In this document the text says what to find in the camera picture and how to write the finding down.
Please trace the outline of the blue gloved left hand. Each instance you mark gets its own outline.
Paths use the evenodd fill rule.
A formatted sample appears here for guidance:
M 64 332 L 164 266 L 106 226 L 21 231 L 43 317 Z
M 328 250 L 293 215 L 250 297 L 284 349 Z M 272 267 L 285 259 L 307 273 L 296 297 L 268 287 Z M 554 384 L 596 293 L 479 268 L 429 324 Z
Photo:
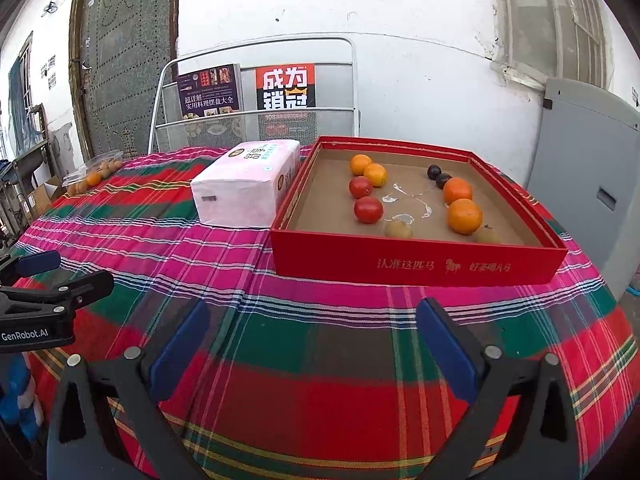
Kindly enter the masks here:
M 43 411 L 27 352 L 1 356 L 1 421 L 30 443 L 42 429 Z

